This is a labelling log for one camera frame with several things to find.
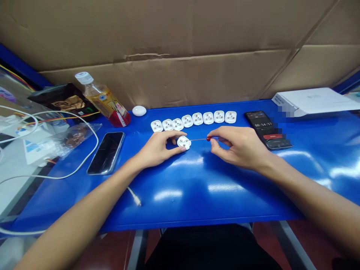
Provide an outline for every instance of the red floor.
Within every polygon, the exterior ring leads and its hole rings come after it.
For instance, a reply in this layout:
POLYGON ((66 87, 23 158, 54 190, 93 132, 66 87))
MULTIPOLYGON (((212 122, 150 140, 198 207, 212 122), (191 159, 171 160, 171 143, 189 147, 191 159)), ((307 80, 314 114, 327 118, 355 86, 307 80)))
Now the red floor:
MULTIPOLYGON (((331 261, 340 254, 331 246, 326 236, 306 220, 288 222, 318 270, 331 269, 331 261)), ((284 269, 290 265, 281 249, 269 223, 257 222, 253 232, 259 245, 284 269)), ((135 231, 108 233, 103 239, 96 237, 76 262, 73 270, 127 269, 135 231)), ((150 257, 160 239, 158 229, 149 231, 146 260, 150 257)))

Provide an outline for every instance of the charging cable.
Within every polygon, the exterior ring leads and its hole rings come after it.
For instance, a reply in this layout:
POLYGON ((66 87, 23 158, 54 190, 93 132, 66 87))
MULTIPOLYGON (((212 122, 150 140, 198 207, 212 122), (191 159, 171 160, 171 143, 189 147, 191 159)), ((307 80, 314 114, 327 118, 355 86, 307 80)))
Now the charging cable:
POLYGON ((136 203, 137 206, 141 206, 141 201, 140 199, 133 193, 133 191, 131 190, 131 188, 127 187, 127 189, 130 191, 131 196, 134 199, 134 202, 136 203))
POLYGON ((12 111, 16 111, 16 112, 18 112, 18 113, 25 114, 25 115, 31 117, 32 119, 34 119, 34 122, 35 122, 35 126, 32 128, 32 130, 31 130, 28 134, 24 134, 24 135, 22 135, 22 136, 14 137, 14 138, 11 138, 11 139, 6 139, 6 140, 4 140, 4 141, 0 141, 0 143, 7 143, 7 142, 10 142, 10 141, 13 141, 13 140, 16 140, 16 139, 25 137, 25 136, 30 135, 31 133, 33 133, 33 132, 38 128, 39 121, 36 119, 36 117, 34 117, 34 115, 28 114, 28 113, 23 112, 23 111, 19 111, 19 110, 17 110, 17 109, 13 109, 13 108, 9 108, 9 107, 6 107, 6 106, 2 106, 2 105, 0 105, 0 108, 5 108, 5 109, 12 110, 12 111))
MULTIPOLYGON (((92 133, 94 133, 94 136, 96 138, 96 145, 94 146, 94 149, 91 150, 91 152, 86 156, 86 158, 80 163, 80 165, 76 168, 75 171, 73 171, 72 173, 66 175, 66 176, 62 176, 62 177, 51 177, 51 176, 44 176, 44 175, 19 175, 19 176, 14 176, 14 177, 10 177, 8 179, 5 179, 4 181, 1 181, 0 184, 6 182, 6 181, 9 181, 11 179, 14 179, 14 178, 19 178, 19 177, 40 177, 40 178, 47 178, 47 179, 64 179, 64 178, 67 178, 69 176, 72 176, 74 173, 76 173, 80 168, 81 166, 85 163, 85 161, 91 156, 91 154, 96 150, 96 148, 98 147, 99 145, 99 137, 96 135, 95 131, 92 129, 92 127, 89 125, 88 122, 86 122, 83 118, 79 117, 78 115, 72 113, 72 112, 65 112, 65 111, 45 111, 45 112, 38 112, 38 113, 35 113, 35 114, 28 114, 28 113, 25 113, 23 111, 19 111, 19 110, 16 110, 16 109, 13 109, 13 108, 9 108, 9 107, 6 107, 6 106, 2 106, 0 105, 1 108, 5 108, 5 109, 9 109, 9 110, 13 110, 13 111, 16 111, 18 113, 22 113, 22 114, 25 114, 31 118, 34 119, 34 122, 35 122, 35 127, 31 130, 31 132, 29 132, 28 134, 26 135, 23 135, 23 136, 19 136, 19 137, 15 137, 15 138, 11 138, 11 139, 8 139, 8 140, 5 140, 5 141, 0 141, 0 143, 5 143, 5 142, 8 142, 8 141, 13 141, 13 140, 16 140, 16 139, 19 139, 19 138, 22 138, 22 137, 25 137, 27 135, 30 135, 31 133, 33 133, 36 128, 38 127, 38 120, 36 119, 35 116, 37 115, 40 115, 40 114, 46 114, 46 113, 67 113, 67 114, 71 114, 73 116, 76 116, 77 118, 79 118, 81 121, 83 121, 88 127, 89 129, 92 131, 92 133)), ((137 206, 141 206, 141 202, 140 202, 140 199, 134 194, 134 192, 131 190, 131 188, 127 188, 129 190, 129 192, 131 193, 135 203, 137 206)), ((8 230, 5 230, 3 228, 0 227, 0 233, 3 233, 3 234, 8 234, 8 235, 13 235, 13 236, 29 236, 29 235, 35 235, 35 234, 42 234, 44 233, 45 231, 34 231, 34 232, 13 232, 13 231, 8 231, 8 230)))

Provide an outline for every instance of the black smartphone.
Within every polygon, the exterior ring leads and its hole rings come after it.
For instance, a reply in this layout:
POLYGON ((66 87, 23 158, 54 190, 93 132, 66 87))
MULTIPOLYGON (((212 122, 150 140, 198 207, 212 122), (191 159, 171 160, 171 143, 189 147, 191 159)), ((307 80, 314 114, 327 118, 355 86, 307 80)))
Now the black smartphone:
POLYGON ((274 128, 273 122, 263 111, 246 112, 244 115, 269 150, 293 147, 286 135, 274 128))
POLYGON ((124 137, 124 132, 106 133, 87 169, 87 174, 105 175, 111 173, 114 169, 124 137))

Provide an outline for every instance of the plastic bottle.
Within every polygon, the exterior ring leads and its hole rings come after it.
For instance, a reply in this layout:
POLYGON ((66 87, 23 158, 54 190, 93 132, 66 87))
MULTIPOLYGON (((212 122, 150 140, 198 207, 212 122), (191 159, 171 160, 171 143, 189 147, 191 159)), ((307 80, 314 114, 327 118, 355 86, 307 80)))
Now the plastic bottle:
POLYGON ((75 78, 85 86, 84 96, 109 120, 114 128, 130 124, 131 116, 110 92, 106 85, 94 82, 88 72, 80 72, 75 78))

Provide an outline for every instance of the blue table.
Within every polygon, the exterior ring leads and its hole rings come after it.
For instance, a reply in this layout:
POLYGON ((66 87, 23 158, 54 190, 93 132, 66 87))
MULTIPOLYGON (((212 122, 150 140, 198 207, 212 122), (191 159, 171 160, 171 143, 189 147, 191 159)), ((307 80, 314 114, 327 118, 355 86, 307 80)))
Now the blue table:
MULTIPOLYGON (((288 163, 321 185, 360 204, 360 119, 350 112, 327 118, 299 120, 284 118, 271 100, 148 110, 143 117, 132 115, 128 127, 114 129, 104 119, 97 132, 102 140, 110 131, 126 133, 116 168, 136 154, 152 134, 154 120, 181 118, 186 114, 216 110, 236 111, 235 124, 192 126, 183 131, 188 138, 205 138, 221 125, 249 126, 243 114, 263 110, 273 117, 293 148, 276 151, 288 163)), ((75 170, 91 151, 94 136, 82 143, 65 160, 59 161, 50 176, 75 170)), ((108 176, 88 176, 91 158, 73 176, 64 180, 46 179, 18 219, 6 228, 14 231, 47 229, 65 211, 97 187, 108 176)), ((115 205, 101 231, 212 225, 301 218, 294 204, 269 180, 226 164, 211 154, 210 143, 194 141, 190 150, 162 165, 144 170, 131 188, 140 198, 137 207, 128 191, 115 205)))

